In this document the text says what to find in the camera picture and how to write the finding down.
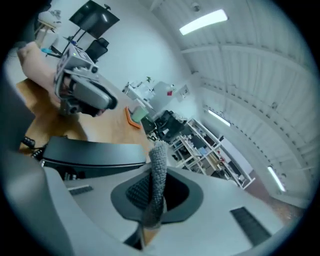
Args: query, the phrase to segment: ceiling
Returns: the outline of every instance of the ceiling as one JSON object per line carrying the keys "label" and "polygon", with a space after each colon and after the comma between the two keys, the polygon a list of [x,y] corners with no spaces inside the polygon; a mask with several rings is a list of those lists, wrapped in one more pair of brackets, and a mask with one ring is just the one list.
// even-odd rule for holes
{"label": "ceiling", "polygon": [[[226,138],[230,132],[230,141],[238,144],[259,175],[272,165],[286,195],[310,199],[318,185],[319,74],[304,39],[286,15],[266,0],[140,2],[175,38],[190,70],[199,72],[202,123],[213,129],[221,125],[208,109],[224,117],[232,123],[232,132],[224,127],[220,131]],[[193,11],[194,2],[200,11]],[[218,9],[224,9],[227,21],[184,36],[179,32]]]}

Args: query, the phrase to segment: black mesh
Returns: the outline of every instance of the black mesh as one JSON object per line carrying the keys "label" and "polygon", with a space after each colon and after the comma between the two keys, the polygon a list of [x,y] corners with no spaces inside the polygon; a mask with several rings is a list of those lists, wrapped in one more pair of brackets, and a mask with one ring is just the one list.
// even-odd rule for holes
{"label": "black mesh", "polygon": [[[151,174],[142,178],[137,183],[129,187],[125,195],[128,200],[140,210],[146,209],[151,200],[152,183]],[[182,204],[189,196],[188,187],[167,173],[164,188],[164,198],[167,211]]]}

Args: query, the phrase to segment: wooden tabletop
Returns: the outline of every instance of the wooden tabletop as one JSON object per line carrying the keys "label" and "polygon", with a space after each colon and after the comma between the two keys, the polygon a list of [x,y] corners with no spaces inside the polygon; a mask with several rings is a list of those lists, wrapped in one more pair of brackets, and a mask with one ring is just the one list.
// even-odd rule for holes
{"label": "wooden tabletop", "polygon": [[[29,79],[19,82],[16,86],[26,100],[26,106],[35,114],[26,136],[35,140],[36,147],[46,144],[51,136],[63,135],[90,142],[141,144],[148,161],[150,144],[144,129],[138,129],[127,121],[124,108],[132,100],[105,78],[102,77],[100,82],[117,96],[118,105],[98,117],[82,113],[61,116],[58,113],[59,105],[51,102],[46,90]],[[20,150],[29,153],[24,145]]]}

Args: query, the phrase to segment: black rubber mat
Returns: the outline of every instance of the black rubber mat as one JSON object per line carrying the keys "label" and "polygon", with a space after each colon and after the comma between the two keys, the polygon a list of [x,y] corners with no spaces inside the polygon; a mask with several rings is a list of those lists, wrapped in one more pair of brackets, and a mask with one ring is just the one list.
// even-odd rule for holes
{"label": "black rubber mat", "polygon": [[257,221],[257,219],[244,207],[231,210],[230,213],[240,225],[243,232],[257,246],[271,237],[270,233]]}

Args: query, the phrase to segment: monitor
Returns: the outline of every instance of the monitor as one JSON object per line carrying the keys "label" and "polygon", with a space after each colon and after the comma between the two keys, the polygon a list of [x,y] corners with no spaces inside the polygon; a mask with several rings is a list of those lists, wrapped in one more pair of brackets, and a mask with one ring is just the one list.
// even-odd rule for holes
{"label": "monitor", "polygon": [[91,0],[77,10],[69,20],[95,39],[100,38],[104,32],[119,21],[106,8]]}

